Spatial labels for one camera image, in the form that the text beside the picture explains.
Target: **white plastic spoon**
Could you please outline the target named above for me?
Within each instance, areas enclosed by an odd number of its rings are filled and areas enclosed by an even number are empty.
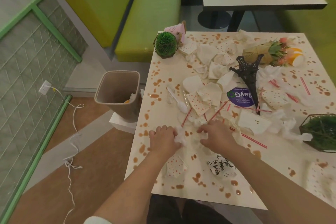
[[[182,101],[180,101],[177,96],[175,96],[175,94],[173,93],[173,91],[167,87],[169,93],[173,96],[173,98],[177,101],[177,107],[180,109],[181,112],[183,113],[187,113],[188,112],[188,108],[186,106],[185,103],[183,103]]]

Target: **trash bin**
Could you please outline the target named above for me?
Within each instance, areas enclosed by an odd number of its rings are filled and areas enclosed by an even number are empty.
[[[109,71],[103,75],[94,100],[119,114],[127,122],[138,120],[141,107],[140,74],[136,71]]]

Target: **forearm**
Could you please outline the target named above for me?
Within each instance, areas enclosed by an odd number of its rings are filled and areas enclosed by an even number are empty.
[[[283,224],[332,223],[336,210],[239,146],[228,156]]]
[[[164,163],[156,153],[149,152],[95,216],[113,224],[140,223],[147,216],[151,191]]]

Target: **wall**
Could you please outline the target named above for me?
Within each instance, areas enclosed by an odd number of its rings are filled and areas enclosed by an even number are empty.
[[[38,6],[82,55],[86,48],[56,0]],[[62,89],[77,61],[29,12],[0,39],[0,216],[15,194],[63,102],[44,80]]]

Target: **black eiffel tower model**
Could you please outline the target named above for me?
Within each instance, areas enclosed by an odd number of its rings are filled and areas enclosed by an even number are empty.
[[[259,69],[258,66],[263,56],[263,54],[259,54],[257,60],[254,63],[247,63],[244,59],[244,56],[238,56],[236,60],[239,63],[239,68],[235,69],[230,67],[230,70],[235,72],[245,82],[252,95],[255,108],[257,108],[259,103],[255,82],[257,80],[257,71]]]

